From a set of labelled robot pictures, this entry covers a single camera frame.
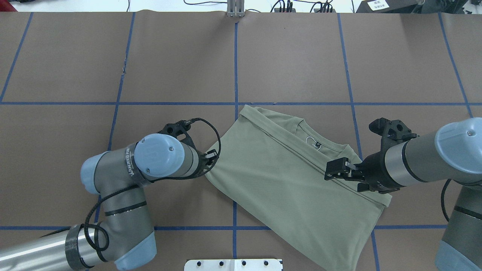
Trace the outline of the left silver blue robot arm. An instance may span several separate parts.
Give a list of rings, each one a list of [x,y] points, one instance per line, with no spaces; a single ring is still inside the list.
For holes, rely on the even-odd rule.
[[[160,180],[189,180],[207,173],[221,153],[201,153],[186,140],[149,134],[138,142],[88,158],[81,181],[101,196],[86,220],[58,233],[1,251],[2,271],[85,271],[113,262],[137,269],[157,254],[144,187]]]

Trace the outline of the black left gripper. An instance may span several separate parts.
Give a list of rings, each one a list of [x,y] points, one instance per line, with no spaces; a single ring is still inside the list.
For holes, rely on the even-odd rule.
[[[208,172],[210,166],[215,164],[218,160],[219,154],[216,149],[207,151],[207,153],[201,153],[194,149],[193,151],[193,163],[191,169],[193,170],[191,177],[201,177]]]

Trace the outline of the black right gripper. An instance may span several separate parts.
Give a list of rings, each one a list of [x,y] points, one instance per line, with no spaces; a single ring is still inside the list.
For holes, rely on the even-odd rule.
[[[351,163],[347,157],[327,162],[324,180],[334,179],[360,182],[357,192],[387,194],[400,190],[400,185],[388,174],[383,152],[374,153],[358,164]]]

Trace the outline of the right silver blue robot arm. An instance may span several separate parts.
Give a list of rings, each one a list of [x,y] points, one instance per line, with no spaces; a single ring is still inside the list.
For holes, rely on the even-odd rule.
[[[381,137],[380,151],[354,164],[327,162],[324,179],[357,182],[358,192],[387,194],[402,187],[445,180],[462,187],[439,242],[439,271],[480,271],[482,233],[481,118],[444,125],[419,136],[401,120],[378,118],[369,129]]]

